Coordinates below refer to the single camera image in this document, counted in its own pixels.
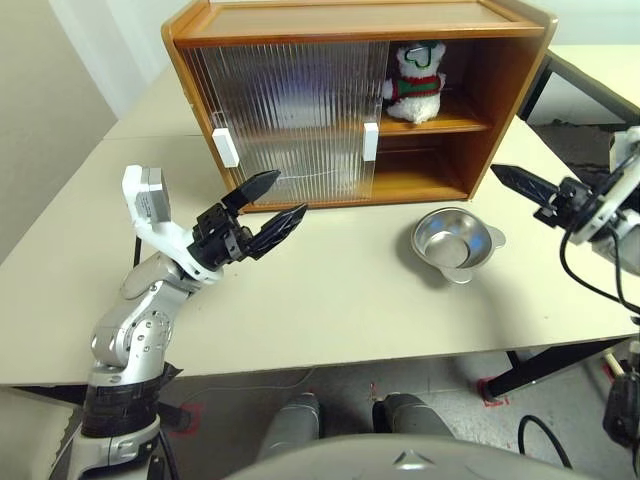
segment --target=stuffed toy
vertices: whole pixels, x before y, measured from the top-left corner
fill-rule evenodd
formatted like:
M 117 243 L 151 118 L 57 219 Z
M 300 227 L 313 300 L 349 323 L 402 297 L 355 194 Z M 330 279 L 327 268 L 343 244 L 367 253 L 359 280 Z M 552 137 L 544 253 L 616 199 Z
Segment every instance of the stuffed toy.
M 394 102 L 387 113 L 420 124 L 440 110 L 440 91 L 446 75 L 437 73 L 446 47 L 439 41 L 426 41 L 401 47 L 396 53 L 397 78 L 387 79 L 382 97 Z

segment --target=red floor marking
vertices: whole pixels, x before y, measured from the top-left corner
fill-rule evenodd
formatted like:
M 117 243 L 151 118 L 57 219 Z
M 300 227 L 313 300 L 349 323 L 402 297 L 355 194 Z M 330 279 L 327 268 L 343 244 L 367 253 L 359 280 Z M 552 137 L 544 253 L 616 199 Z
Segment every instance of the red floor marking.
M 613 370 L 611 370 L 611 367 L 609 365 L 607 365 L 606 362 L 602 363 L 602 371 L 604 372 L 604 374 L 609 379 L 609 382 L 613 383 L 613 381 L 615 380 L 615 377 L 613 375 Z
M 492 380 L 496 377 L 486 377 L 486 378 L 481 378 L 480 380 L 478 380 L 478 382 L 476 383 L 476 391 L 478 392 L 478 395 L 480 395 L 480 397 L 482 398 L 482 401 L 484 403 L 484 406 L 486 408 L 493 408 L 493 407 L 502 407 L 503 405 L 511 405 L 509 403 L 509 397 L 507 397 L 506 395 L 504 397 L 502 397 L 502 400 L 496 400 L 495 402 L 491 402 L 489 400 L 486 400 L 483 396 L 482 396 L 482 387 L 485 385 L 485 383 L 487 383 L 489 380 Z
M 186 403 L 182 405 L 181 408 L 191 414 L 191 423 L 185 430 L 180 430 L 178 432 L 169 432 L 170 437 L 189 437 L 191 435 L 194 435 L 200 429 L 204 403 Z

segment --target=bowl handle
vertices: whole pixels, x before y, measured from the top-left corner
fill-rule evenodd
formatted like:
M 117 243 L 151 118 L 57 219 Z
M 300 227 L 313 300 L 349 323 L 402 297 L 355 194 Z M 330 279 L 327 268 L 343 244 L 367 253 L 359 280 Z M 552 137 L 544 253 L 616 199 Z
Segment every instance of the bowl handle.
M 444 278 L 446 278 L 450 282 L 458 283 L 460 285 L 469 283 L 471 281 L 471 278 L 473 277 L 473 275 L 471 274 L 471 270 L 469 269 L 458 270 L 455 268 L 438 268 L 440 272 L 442 272 Z
M 498 230 L 496 227 L 491 227 L 486 225 L 487 230 L 489 231 L 489 236 L 491 237 L 491 244 L 493 248 L 504 247 L 505 243 L 507 243 L 507 237 L 504 236 L 501 230 Z

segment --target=stainless steel bowl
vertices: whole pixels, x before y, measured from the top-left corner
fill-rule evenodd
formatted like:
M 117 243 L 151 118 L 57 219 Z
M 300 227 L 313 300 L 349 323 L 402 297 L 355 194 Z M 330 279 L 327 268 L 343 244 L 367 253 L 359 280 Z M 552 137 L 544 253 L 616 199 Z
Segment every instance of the stainless steel bowl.
M 418 256 L 454 283 L 467 283 L 473 270 L 506 243 L 504 233 L 463 210 L 448 207 L 418 222 L 411 246 Z

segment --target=white door handle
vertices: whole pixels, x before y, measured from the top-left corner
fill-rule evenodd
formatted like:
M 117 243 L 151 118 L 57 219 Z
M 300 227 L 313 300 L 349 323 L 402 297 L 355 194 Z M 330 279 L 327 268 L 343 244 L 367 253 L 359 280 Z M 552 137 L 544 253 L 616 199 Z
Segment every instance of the white door handle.
M 362 160 L 374 162 L 378 150 L 378 124 L 368 122 L 364 124 L 364 136 L 362 137 Z
M 240 157 L 236 146 L 233 144 L 228 128 L 216 128 L 211 135 L 216 144 L 222 163 L 227 168 L 235 168 L 240 164 Z

